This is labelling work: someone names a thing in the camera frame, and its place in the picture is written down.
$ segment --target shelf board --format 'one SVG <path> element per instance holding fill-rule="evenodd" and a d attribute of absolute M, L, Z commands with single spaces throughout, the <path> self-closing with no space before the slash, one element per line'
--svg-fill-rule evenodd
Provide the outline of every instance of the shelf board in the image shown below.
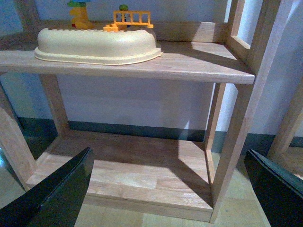
<path fill-rule="evenodd" d="M 33 187 L 91 147 L 95 163 L 87 196 L 97 197 L 101 205 L 112 200 L 137 204 L 145 211 L 150 206 L 165 207 L 177 210 L 178 217 L 207 221 L 213 208 L 201 146 L 191 141 L 71 131 L 40 157 L 27 184 Z"/>
<path fill-rule="evenodd" d="M 35 42 L 2 48 L 0 71 L 40 74 L 173 79 L 253 84 L 255 76 L 224 45 L 215 43 L 159 42 L 164 54 L 132 65 L 105 66 L 42 61 L 34 57 Z"/>

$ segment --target lower shelf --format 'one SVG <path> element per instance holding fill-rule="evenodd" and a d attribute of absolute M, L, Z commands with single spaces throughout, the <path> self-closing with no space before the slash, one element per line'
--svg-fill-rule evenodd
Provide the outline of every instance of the lower shelf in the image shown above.
<path fill-rule="evenodd" d="M 209 221 L 213 212 L 202 143 L 71 131 L 37 161 L 38 184 L 86 147 L 95 163 L 85 203 Z"/>

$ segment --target yellow toy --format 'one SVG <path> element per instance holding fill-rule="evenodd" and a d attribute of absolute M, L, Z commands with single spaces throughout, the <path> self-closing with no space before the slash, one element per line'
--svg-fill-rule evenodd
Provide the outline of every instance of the yellow toy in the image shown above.
<path fill-rule="evenodd" d="M 70 1 L 67 5 L 73 7 L 70 11 L 70 15 L 75 16 L 71 20 L 71 25 L 76 29 L 92 29 L 94 25 L 89 21 L 89 17 L 87 15 L 86 3 L 84 1 L 89 0 L 81 0 L 82 2 Z"/>
<path fill-rule="evenodd" d="M 151 12 L 150 11 L 132 11 L 122 9 L 120 6 L 120 10 L 114 11 L 114 22 L 110 25 L 106 25 L 103 27 L 104 31 L 107 32 L 118 32 L 121 30 L 126 30 L 127 26 L 135 25 L 135 26 L 147 26 L 148 28 L 153 28 L 151 24 Z M 134 22 L 134 14 L 139 15 L 139 21 Z M 147 22 L 142 22 L 142 15 L 147 14 Z M 126 15 L 129 15 L 130 21 L 126 21 Z"/>

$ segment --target wooden shelf unit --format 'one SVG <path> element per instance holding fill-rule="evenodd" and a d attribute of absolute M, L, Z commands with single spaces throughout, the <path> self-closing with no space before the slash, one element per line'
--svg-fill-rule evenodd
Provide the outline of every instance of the wooden shelf unit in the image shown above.
<path fill-rule="evenodd" d="M 25 6 L 15 0 L 24 32 L 2 38 L 5 45 L 0 51 L 0 71 L 40 74 L 58 137 L 35 161 L 0 89 L 0 128 L 4 129 L 0 130 L 0 147 L 23 186 L 32 187 L 82 148 L 92 146 L 96 161 L 85 203 L 213 223 L 251 126 L 291 1 L 263 2 L 251 46 L 237 37 L 244 0 L 232 1 L 228 23 L 188 22 L 180 27 L 171 26 L 171 22 L 155 23 L 165 53 L 152 61 L 127 66 L 35 59 L 35 35 L 44 23 L 35 1 L 28 2 Z M 56 74 L 216 83 L 205 141 L 71 131 Z M 211 148 L 225 83 L 236 85 L 238 97 L 215 172 Z"/>

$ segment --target white wall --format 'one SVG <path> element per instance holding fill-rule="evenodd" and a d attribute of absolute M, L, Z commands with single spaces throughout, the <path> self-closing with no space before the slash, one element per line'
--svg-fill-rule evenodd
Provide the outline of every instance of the white wall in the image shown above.
<path fill-rule="evenodd" d="M 238 37 L 249 45 L 256 29 L 263 0 L 246 0 L 244 3 L 243 14 L 238 31 Z"/>
<path fill-rule="evenodd" d="M 214 22 L 228 22 L 232 0 L 214 0 Z"/>
<path fill-rule="evenodd" d="M 59 4 L 59 2 L 54 0 L 53 5 L 44 3 L 45 7 L 48 8 L 44 9 L 47 13 L 42 16 L 50 17 L 51 13 L 48 10 L 51 10 L 51 6 L 55 8 L 54 4 Z M 189 4 L 191 1 L 178 2 Z M 214 1 L 212 4 L 210 0 L 206 2 L 209 2 L 209 5 L 214 5 Z M 37 3 L 41 10 L 43 2 L 37 0 Z M 247 4 L 249 3 L 256 5 L 258 2 L 247 0 Z M 209 15 L 208 20 L 211 21 L 212 18 L 213 16 Z M 241 23 L 240 36 L 249 43 L 253 33 L 250 27 L 255 22 L 249 17 L 246 17 L 245 20 L 250 21 L 249 26 Z M 294 3 L 292 14 L 283 33 L 272 70 L 258 105 L 251 133 L 276 134 L 282 117 L 287 111 L 303 71 L 303 27 L 299 26 L 303 24 L 302 22 L 303 0 L 297 0 Z M 63 75 L 59 75 L 58 80 L 67 115 L 72 121 L 201 130 L 204 130 L 206 126 L 211 99 L 210 91 L 213 87 L 207 83 L 184 81 Z M 37 76 L 24 75 L 19 77 L 10 73 L 1 78 L 1 82 L 18 116 L 51 118 Z M 226 131 L 228 128 L 236 94 L 234 85 L 227 85 L 217 126 L 218 131 Z M 302 126 L 297 136 L 303 136 Z"/>
<path fill-rule="evenodd" d="M 66 1 L 36 0 L 41 19 L 70 20 L 70 7 Z M 127 4 L 130 10 L 150 10 L 155 21 L 212 21 L 214 0 L 92 0 L 87 3 L 91 20 L 112 20 L 113 11 L 120 4 Z"/>

